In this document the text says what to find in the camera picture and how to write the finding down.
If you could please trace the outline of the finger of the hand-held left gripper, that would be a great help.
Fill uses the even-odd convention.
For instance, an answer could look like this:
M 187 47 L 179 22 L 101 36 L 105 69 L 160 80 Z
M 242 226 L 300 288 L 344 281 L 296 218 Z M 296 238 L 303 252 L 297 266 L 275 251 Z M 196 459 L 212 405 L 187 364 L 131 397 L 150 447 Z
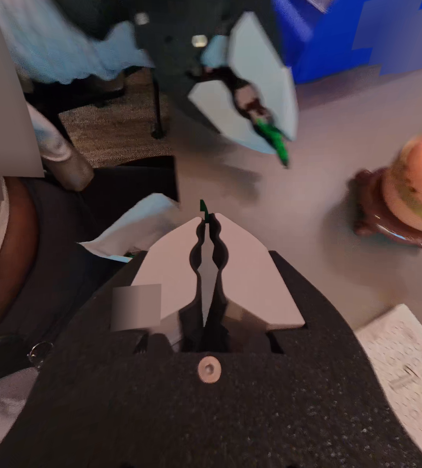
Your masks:
M 263 104 L 271 111 L 275 122 L 283 122 L 283 88 L 280 79 L 256 85 Z M 229 141 L 248 149 L 274 155 L 275 150 L 258 135 L 250 120 L 236 109 L 231 92 L 219 80 L 198 83 L 189 94 L 190 101 Z
M 277 128 L 295 141 L 299 122 L 295 83 L 254 12 L 244 12 L 230 33 L 227 62 L 240 78 L 254 85 Z

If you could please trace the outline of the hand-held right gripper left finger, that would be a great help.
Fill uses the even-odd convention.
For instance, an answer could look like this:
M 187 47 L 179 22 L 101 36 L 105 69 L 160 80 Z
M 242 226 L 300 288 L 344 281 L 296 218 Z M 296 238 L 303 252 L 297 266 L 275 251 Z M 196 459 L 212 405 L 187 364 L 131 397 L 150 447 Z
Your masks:
M 131 306 L 135 322 L 162 322 L 196 298 L 197 273 L 190 255 L 198 245 L 195 217 L 154 243 L 146 254 L 132 284 Z

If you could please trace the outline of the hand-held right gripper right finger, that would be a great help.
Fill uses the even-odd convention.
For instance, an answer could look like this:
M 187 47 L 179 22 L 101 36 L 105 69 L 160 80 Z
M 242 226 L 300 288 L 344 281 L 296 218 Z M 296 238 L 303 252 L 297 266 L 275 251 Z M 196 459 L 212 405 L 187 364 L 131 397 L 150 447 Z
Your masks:
M 227 328 L 301 328 L 305 325 L 268 249 L 222 214 L 209 216 L 215 292 Z

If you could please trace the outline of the brown stem brick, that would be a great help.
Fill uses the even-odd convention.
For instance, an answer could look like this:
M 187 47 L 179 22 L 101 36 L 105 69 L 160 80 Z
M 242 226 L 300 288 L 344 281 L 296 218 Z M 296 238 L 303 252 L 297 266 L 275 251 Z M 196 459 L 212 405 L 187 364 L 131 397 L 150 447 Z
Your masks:
M 261 104 L 258 97 L 255 97 L 245 105 L 245 112 L 250 116 L 250 119 L 255 121 L 271 121 L 273 119 L 271 112 Z

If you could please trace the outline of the blue plastic bin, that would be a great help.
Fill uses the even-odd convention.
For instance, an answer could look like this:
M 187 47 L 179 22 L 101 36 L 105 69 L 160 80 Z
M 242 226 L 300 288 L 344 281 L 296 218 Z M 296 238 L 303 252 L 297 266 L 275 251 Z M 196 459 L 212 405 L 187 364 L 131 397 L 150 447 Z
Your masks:
M 273 1 L 296 84 L 361 66 L 422 69 L 422 0 Z

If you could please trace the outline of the white paper bag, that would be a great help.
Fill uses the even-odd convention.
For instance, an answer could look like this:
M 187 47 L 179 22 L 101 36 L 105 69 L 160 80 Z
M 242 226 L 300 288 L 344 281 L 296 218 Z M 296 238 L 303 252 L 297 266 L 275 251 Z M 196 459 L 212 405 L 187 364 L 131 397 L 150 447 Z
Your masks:
M 179 225 L 179 213 L 179 202 L 153 193 L 137 202 L 95 239 L 79 245 L 97 257 L 127 263 L 174 230 Z

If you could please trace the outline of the bright green small brick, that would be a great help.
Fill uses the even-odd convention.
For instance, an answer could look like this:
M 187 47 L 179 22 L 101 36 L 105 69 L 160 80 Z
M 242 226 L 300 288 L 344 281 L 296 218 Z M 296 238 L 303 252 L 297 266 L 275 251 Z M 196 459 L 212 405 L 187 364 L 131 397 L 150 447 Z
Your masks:
M 288 140 L 283 132 L 274 123 L 262 118 L 256 120 L 255 131 L 275 150 L 282 166 L 288 169 L 290 166 L 290 154 Z

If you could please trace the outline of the grey desk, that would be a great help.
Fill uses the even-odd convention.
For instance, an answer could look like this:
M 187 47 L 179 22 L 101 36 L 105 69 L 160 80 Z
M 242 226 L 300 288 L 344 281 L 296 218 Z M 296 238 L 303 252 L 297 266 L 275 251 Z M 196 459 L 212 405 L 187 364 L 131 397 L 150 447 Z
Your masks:
M 360 67 L 299 85 L 297 99 L 289 169 L 171 107 L 180 221 L 200 216 L 203 199 L 283 256 L 355 330 L 401 303 L 422 324 L 422 250 L 353 234 L 347 188 L 422 134 L 422 69 Z

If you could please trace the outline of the pale cloth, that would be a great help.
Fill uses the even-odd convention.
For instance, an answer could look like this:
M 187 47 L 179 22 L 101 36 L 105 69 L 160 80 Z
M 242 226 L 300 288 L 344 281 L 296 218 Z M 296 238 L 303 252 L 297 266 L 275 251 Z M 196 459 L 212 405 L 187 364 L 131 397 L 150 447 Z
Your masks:
M 91 75 L 110 81 L 129 67 L 152 68 L 137 48 L 129 21 L 105 40 L 88 37 L 45 0 L 0 0 L 0 29 L 16 71 L 43 84 L 70 84 Z

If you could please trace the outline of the white printed paper packet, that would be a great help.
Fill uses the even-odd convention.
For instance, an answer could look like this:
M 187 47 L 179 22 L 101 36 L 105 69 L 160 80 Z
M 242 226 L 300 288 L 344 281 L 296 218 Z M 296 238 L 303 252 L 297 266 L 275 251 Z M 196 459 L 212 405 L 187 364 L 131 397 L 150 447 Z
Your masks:
M 422 325 L 400 304 L 355 333 L 389 405 L 422 451 Z

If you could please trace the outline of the toy brick flower pot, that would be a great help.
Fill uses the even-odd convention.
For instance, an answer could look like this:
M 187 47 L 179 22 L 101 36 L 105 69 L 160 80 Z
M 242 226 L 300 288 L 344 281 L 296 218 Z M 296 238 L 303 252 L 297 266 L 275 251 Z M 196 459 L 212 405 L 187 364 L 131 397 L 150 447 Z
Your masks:
M 422 249 L 422 135 L 404 144 L 388 166 L 358 171 L 351 185 L 357 236 L 381 234 Z

